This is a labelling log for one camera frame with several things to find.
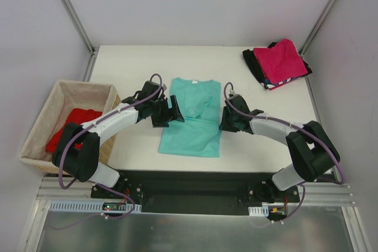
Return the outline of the teal t shirt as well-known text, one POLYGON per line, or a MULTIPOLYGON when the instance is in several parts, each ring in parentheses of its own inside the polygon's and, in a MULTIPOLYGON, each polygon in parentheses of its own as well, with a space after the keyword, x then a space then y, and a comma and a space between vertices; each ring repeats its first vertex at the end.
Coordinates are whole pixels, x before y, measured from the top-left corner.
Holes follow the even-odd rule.
POLYGON ((183 122, 172 121, 162 131, 158 152, 200 158, 220 156, 220 93, 218 81, 175 78, 170 95, 177 99, 183 122))

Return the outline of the patterned t shirt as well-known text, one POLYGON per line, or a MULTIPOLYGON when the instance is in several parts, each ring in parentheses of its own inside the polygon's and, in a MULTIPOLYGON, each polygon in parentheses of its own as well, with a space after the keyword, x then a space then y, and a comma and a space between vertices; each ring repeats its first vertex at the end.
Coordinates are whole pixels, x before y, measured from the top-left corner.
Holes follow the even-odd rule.
POLYGON ((267 78, 264 79, 264 81, 261 83, 261 85, 266 89, 266 90, 274 90, 274 89, 277 89, 279 87, 282 87, 292 81, 295 81, 296 79, 298 79, 297 77, 291 77, 291 78, 288 78, 284 81, 280 81, 278 83, 271 83, 267 78))

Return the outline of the black t shirt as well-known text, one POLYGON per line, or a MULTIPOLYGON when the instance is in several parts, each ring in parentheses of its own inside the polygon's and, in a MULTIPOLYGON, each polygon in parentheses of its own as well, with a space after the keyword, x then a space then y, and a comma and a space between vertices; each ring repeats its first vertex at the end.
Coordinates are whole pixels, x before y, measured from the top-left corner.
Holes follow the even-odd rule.
MULTIPOLYGON (((277 44, 278 42, 272 42, 268 48, 271 48, 273 47, 275 44, 277 44)), ((242 56, 246 62, 246 65, 247 67, 249 68, 250 72, 253 74, 254 78, 258 81, 258 83, 262 83, 264 81, 264 79, 266 78, 265 75, 263 74, 263 71, 253 53, 253 50, 244 50, 242 52, 242 56)), ((307 74, 306 75, 303 75, 301 77, 298 77, 298 78, 302 78, 302 77, 306 77, 308 75, 310 75, 312 73, 312 70, 311 68, 309 67, 308 63, 306 63, 304 60, 303 60, 306 68, 307 68, 307 74)))

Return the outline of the pink t shirt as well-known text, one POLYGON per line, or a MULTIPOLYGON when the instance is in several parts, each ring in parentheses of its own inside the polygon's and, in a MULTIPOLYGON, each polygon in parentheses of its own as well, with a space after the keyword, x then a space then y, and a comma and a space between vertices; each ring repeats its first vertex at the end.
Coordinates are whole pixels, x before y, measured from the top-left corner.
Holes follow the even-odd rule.
POLYGON ((284 39, 271 48, 254 48, 253 53, 265 77, 273 84, 307 74, 307 68, 296 47, 284 39))

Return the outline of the wicker basket with cloth liner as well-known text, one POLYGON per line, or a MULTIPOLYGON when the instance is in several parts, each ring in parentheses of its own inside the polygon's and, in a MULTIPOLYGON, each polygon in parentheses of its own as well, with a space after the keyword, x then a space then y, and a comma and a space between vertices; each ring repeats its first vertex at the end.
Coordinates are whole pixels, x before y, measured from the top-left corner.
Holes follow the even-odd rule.
POLYGON ((92 109, 103 114, 120 103, 114 85, 57 80, 35 121, 19 155, 19 160, 48 174, 57 174, 47 143, 63 126, 74 108, 92 109))

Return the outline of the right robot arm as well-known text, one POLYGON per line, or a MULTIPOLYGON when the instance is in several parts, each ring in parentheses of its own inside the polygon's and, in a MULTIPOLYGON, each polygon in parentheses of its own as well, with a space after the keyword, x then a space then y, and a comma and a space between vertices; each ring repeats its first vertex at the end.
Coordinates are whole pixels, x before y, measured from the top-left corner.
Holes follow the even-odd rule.
POLYGON ((252 189, 262 202, 280 201, 293 186, 312 182, 340 162, 340 155, 316 121, 295 125, 270 117, 262 110, 249 110, 239 94, 226 96, 220 130, 264 136, 285 145, 291 164, 252 189))

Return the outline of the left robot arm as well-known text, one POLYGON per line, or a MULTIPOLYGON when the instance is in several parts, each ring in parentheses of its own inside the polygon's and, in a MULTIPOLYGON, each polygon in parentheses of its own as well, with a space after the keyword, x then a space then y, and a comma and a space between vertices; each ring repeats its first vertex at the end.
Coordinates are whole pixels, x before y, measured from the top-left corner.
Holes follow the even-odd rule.
POLYGON ((169 122, 184 122, 177 98, 166 98, 164 85, 148 80, 141 90, 129 96, 113 110, 82 124, 69 123, 63 128, 52 163, 58 167, 58 181, 62 189, 67 173, 74 181, 104 186, 111 198, 119 198, 125 191, 120 172, 100 162, 100 147, 121 130, 151 118, 153 127, 168 127, 169 122))

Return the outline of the red t shirt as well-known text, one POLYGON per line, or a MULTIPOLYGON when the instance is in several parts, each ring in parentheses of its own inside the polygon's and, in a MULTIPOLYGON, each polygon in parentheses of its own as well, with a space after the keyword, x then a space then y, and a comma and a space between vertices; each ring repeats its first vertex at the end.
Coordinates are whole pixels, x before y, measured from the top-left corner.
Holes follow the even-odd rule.
POLYGON ((84 122, 89 122, 93 119, 96 119, 102 115, 102 112, 95 111, 93 109, 80 109, 74 108, 68 115, 63 127, 56 132, 53 137, 48 141, 45 151, 47 153, 54 153, 57 149, 58 142, 63 134, 64 127, 69 123, 75 123, 80 125, 84 122))

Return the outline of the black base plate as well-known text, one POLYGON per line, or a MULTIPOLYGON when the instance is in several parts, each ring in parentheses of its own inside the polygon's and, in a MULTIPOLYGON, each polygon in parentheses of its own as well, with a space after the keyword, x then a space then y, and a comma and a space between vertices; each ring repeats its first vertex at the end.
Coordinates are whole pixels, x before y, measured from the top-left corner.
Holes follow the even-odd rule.
POLYGON ((142 212, 198 215, 247 215, 263 203, 295 204, 299 188, 272 188, 270 172, 121 171, 109 192, 99 186, 91 198, 118 199, 125 193, 142 212))

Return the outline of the aluminium rail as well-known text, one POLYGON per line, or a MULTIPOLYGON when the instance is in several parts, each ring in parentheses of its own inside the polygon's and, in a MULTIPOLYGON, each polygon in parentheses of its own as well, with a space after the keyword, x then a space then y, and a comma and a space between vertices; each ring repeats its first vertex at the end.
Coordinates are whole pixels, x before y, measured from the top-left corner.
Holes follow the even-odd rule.
POLYGON ((76 181, 68 189, 62 189, 57 177, 45 176, 38 190, 39 200, 88 200, 93 185, 89 182, 76 181))

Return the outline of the aluminium frame post right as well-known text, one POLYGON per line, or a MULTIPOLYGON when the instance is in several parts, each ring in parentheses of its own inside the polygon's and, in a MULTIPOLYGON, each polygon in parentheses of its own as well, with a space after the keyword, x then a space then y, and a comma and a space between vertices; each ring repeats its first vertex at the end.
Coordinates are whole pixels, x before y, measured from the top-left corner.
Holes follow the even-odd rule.
POLYGON ((321 13, 319 14, 314 26, 310 30, 308 36, 306 37, 302 47, 299 49, 299 55, 303 57, 307 50, 309 49, 312 42, 315 40, 316 36, 318 35, 319 31, 321 30, 322 26, 326 22, 328 16, 332 12, 333 8, 335 7, 338 0, 328 0, 323 7, 321 13))

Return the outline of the aluminium frame post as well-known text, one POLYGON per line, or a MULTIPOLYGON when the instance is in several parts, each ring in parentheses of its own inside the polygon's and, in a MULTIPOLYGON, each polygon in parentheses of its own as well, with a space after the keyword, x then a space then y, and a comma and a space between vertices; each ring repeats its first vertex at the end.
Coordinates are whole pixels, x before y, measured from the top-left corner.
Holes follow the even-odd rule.
POLYGON ((314 26, 310 30, 308 36, 306 37, 302 47, 299 49, 299 55, 303 57, 307 50, 309 49, 312 42, 315 40, 316 36, 318 35, 319 31, 321 30, 322 26, 326 22, 328 16, 332 12, 333 8, 335 7, 338 0, 328 0, 323 7, 321 13, 319 14, 314 26))
POLYGON ((86 47, 87 51, 90 55, 94 55, 95 47, 93 46, 71 0, 60 0, 67 15, 69 16, 75 30, 77 31, 81 41, 83 42, 84 46, 86 47))

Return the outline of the aluminium frame post left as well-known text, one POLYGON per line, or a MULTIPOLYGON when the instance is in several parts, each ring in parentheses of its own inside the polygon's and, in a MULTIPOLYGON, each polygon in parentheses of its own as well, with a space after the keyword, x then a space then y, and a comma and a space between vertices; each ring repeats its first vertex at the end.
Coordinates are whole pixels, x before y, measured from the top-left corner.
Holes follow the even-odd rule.
POLYGON ((86 47, 87 51, 90 55, 94 55, 95 47, 93 46, 71 0, 60 0, 67 15, 69 16, 75 30, 77 31, 81 41, 83 42, 84 46, 86 47))

